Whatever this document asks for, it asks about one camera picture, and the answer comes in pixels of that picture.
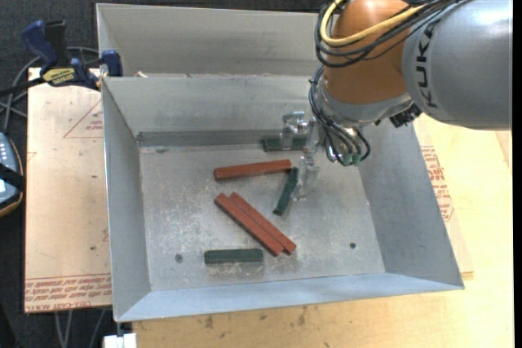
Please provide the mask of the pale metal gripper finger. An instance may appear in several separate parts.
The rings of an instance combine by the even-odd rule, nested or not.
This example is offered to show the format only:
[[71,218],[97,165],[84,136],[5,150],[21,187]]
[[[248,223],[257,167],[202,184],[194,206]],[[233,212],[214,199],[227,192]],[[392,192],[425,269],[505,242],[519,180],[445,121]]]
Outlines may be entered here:
[[299,159],[297,183],[292,193],[292,199],[294,201],[301,200],[312,192],[317,175],[318,166],[315,164],[313,158],[301,156]]
[[282,116],[283,128],[280,133],[281,149],[290,150],[294,136],[300,132],[300,126],[304,122],[305,112],[294,111]]

